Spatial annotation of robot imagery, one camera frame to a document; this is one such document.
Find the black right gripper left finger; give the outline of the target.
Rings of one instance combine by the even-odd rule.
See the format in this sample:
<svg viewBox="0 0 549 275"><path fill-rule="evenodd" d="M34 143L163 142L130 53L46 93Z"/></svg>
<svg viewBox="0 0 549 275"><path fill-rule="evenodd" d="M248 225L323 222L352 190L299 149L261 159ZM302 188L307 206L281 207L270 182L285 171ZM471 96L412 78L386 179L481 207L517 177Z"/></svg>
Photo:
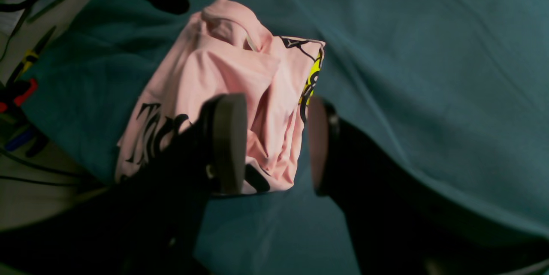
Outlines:
<svg viewBox="0 0 549 275"><path fill-rule="evenodd" d="M141 171L62 214L1 233L1 263L29 275L184 275L212 192L241 193L247 103L206 101Z"/></svg>

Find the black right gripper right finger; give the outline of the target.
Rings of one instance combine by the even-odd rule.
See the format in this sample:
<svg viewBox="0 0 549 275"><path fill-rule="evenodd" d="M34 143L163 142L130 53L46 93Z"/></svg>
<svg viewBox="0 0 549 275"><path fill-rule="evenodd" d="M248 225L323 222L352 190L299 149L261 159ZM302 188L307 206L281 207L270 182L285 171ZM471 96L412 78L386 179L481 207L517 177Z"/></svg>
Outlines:
<svg viewBox="0 0 549 275"><path fill-rule="evenodd" d="M321 98L308 103L311 176L345 216L363 275L544 275L548 240L423 185Z"/></svg>

